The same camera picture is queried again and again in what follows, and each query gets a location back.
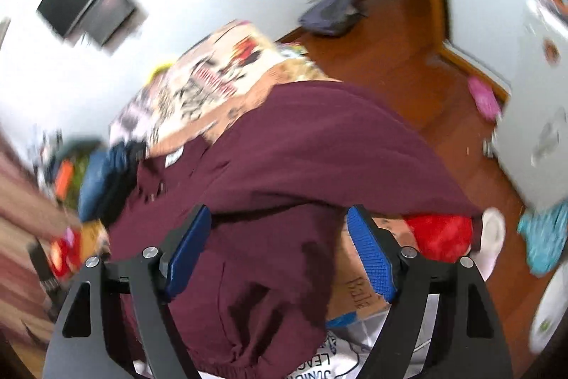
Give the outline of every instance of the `blue gripper pad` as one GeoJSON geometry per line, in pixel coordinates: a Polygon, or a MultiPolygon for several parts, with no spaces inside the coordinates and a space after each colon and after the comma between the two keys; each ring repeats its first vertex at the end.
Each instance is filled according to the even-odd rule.
{"type": "Polygon", "coordinates": [[[370,217],[367,220],[371,220],[368,225],[359,207],[350,207],[347,212],[347,230],[374,291],[391,303],[397,294],[393,265],[370,230],[370,227],[376,227],[376,224],[370,217]]]}
{"type": "Polygon", "coordinates": [[[175,236],[179,244],[172,254],[164,253],[160,270],[166,277],[164,293],[170,300],[182,293],[193,273],[197,259],[211,232],[211,212],[206,206],[196,207],[186,219],[182,236],[175,236]]]}

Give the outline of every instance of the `gray backpack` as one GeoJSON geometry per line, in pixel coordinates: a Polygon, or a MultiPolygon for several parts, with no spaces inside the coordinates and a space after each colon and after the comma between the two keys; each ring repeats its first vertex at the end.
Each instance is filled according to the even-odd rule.
{"type": "Polygon", "coordinates": [[[342,36],[365,12],[355,0],[321,0],[298,20],[302,28],[324,36],[342,36]]]}

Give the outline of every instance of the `teal cloth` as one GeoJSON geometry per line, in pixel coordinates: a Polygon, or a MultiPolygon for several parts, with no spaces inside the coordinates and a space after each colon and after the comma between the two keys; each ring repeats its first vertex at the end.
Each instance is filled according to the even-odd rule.
{"type": "Polygon", "coordinates": [[[541,277],[552,270],[566,243],[568,202],[545,212],[527,211],[519,220],[518,233],[526,242],[526,262],[530,273],[541,277]]]}

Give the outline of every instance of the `yellow object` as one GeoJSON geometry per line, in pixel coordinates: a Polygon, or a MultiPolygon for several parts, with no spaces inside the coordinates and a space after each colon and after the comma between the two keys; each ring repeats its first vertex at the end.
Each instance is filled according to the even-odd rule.
{"type": "Polygon", "coordinates": [[[109,247],[109,234],[100,220],[86,222],[79,230],[81,234],[80,259],[86,261],[91,256],[102,254],[109,247]]]}
{"type": "Polygon", "coordinates": [[[168,71],[168,69],[170,69],[171,65],[173,65],[174,63],[175,62],[165,62],[161,63],[161,65],[156,66],[148,75],[148,78],[146,79],[144,86],[147,86],[150,82],[152,82],[157,75],[168,71]]]}

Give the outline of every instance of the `maroon fabric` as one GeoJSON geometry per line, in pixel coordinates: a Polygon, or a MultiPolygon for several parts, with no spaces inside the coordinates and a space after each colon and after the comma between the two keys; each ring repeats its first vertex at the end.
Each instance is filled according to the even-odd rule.
{"type": "Polygon", "coordinates": [[[214,229],[170,309],[195,366],[231,379],[283,377],[324,340],[344,208],[479,214],[420,136],[344,83],[276,86],[214,145],[198,137],[164,164],[140,164],[110,232],[113,258],[209,206],[214,229]]]}

